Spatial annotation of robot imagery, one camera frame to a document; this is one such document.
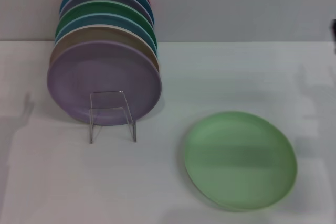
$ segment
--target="clear acrylic stand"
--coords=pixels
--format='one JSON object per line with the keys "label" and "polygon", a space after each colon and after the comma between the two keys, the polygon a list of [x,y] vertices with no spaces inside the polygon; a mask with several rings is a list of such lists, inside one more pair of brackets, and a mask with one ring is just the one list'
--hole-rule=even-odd
{"label": "clear acrylic stand", "polygon": [[[95,106],[95,100],[98,100],[99,98],[102,98],[106,101],[109,100],[109,96],[110,96],[110,100],[111,103],[114,103],[113,100],[115,99],[119,99],[119,101],[121,101],[121,103],[124,103],[122,106],[119,107],[113,107],[108,103],[105,103],[104,106],[99,106],[96,107]],[[127,103],[127,99],[126,96],[124,94],[123,91],[108,91],[108,92],[93,92],[90,94],[90,106],[91,108],[89,109],[89,116],[90,116],[90,144],[93,144],[93,128],[94,128],[94,120],[95,120],[95,116],[93,115],[94,111],[97,111],[98,113],[101,111],[105,111],[108,112],[110,110],[112,110],[111,112],[113,113],[115,110],[122,110],[123,114],[125,116],[127,125],[130,129],[133,141],[136,142],[137,139],[137,128],[136,128],[136,124],[135,121],[133,120],[130,108],[128,106]]]}

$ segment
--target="lavender plate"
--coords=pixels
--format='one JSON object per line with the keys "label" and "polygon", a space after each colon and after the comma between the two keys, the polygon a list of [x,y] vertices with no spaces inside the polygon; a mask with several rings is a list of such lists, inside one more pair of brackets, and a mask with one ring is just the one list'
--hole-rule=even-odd
{"label": "lavender plate", "polygon": [[[161,95],[153,63],[138,50],[114,41],[90,41],[65,50],[50,66],[47,85],[54,101],[73,118],[90,122],[92,92],[123,91],[134,120],[149,113]],[[100,97],[94,107],[125,107],[122,96]],[[100,110],[97,125],[126,124],[122,110]]]}

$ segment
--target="teal plate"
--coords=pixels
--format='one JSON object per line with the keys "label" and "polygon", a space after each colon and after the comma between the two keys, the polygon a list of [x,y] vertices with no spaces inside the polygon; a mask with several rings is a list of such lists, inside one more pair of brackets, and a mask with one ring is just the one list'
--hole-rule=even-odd
{"label": "teal plate", "polygon": [[231,211],[269,207],[287,195],[297,160],[287,138],[264,119],[223,112],[197,123],[185,139],[185,167],[195,186]]}

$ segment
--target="tan plate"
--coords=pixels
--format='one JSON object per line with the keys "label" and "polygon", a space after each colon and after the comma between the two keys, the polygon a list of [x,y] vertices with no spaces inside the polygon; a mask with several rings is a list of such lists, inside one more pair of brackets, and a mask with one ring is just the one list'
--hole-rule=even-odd
{"label": "tan plate", "polygon": [[133,47],[143,54],[155,65],[159,71],[159,62],[153,49],[138,35],[118,26],[89,25],[77,28],[65,34],[54,46],[50,56],[51,65],[67,48],[82,42],[92,40],[112,40]]}

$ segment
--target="white table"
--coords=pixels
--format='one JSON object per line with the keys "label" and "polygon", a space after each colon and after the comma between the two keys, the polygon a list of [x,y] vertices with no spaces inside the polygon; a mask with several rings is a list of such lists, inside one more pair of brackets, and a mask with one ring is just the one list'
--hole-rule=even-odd
{"label": "white table", "polygon": [[[138,143],[123,125],[103,127],[93,145],[88,125],[48,94],[52,46],[0,42],[1,224],[335,223],[332,43],[160,43],[163,93],[137,122]],[[22,116],[26,94],[29,118]],[[295,188],[269,209],[213,208],[184,171],[183,135],[227,110],[264,117],[295,147]]]}

